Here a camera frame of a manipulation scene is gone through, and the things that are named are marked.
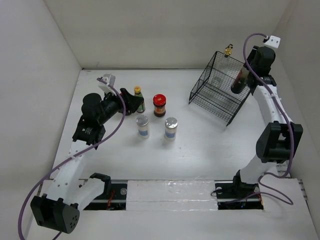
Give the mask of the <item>white shaker jar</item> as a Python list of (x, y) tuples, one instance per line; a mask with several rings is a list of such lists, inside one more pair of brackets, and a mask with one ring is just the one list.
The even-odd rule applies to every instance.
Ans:
[(168, 117), (164, 123), (164, 137), (168, 141), (174, 141), (176, 139), (178, 121), (175, 117)]
[(136, 118), (136, 125), (138, 128), (138, 135), (143, 139), (148, 139), (150, 136), (149, 118), (141, 114)]

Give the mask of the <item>red lid sauce jar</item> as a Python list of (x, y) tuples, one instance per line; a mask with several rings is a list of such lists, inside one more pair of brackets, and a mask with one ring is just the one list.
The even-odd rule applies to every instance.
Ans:
[(166, 97), (163, 94), (156, 94), (152, 100), (154, 105), (154, 115), (158, 118), (163, 117), (166, 114)]

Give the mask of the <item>dark soy sauce bottle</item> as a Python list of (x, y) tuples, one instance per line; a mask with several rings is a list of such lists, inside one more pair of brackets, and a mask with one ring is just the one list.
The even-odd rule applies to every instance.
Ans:
[(240, 94), (244, 90), (244, 88), (247, 85), (249, 72), (250, 71), (249, 71), (247, 65), (244, 63), (243, 67), (241, 68), (237, 77), (235, 78), (235, 80), (233, 81), (233, 83), (231, 85), (231, 91), (234, 94)]

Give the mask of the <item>clear glass oil bottle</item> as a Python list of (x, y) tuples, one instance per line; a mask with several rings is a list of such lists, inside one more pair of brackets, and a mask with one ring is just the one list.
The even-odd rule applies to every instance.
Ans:
[(215, 57), (214, 61), (214, 69), (216, 70), (215, 73), (216, 75), (213, 77), (211, 80), (211, 84), (219, 88), (224, 79), (225, 79), (225, 74), (228, 72), (228, 68), (231, 63), (231, 54), (233, 50), (233, 44), (230, 43), (225, 49), (223, 53), (218, 53)]

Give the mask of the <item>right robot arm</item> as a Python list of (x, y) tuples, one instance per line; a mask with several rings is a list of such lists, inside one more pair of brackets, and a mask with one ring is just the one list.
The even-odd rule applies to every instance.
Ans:
[(276, 59), (275, 51), (267, 46), (254, 46), (231, 85), (234, 94), (245, 87), (257, 101), (265, 129), (255, 145), (255, 156), (240, 169), (231, 182), (216, 182), (211, 193), (219, 203), (233, 204), (261, 195), (259, 187), (264, 176), (271, 175), (276, 164), (292, 163), (303, 134), (301, 124), (295, 124), (286, 114), (277, 94), (277, 84), (270, 75)]

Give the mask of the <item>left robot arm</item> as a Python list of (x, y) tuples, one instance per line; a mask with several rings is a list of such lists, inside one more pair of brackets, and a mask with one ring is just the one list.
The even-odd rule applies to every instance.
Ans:
[(69, 161), (59, 171), (42, 196), (34, 196), (30, 207), (36, 223), (48, 229), (70, 234), (77, 226), (80, 212), (96, 197), (107, 198), (111, 194), (111, 178), (93, 173), (80, 186), (79, 178), (89, 162), (89, 155), (104, 140), (104, 124), (116, 113), (135, 113), (144, 101), (143, 97), (130, 94), (125, 88), (120, 93), (109, 91), (101, 97), (87, 94), (82, 100), (82, 115), (72, 136)]

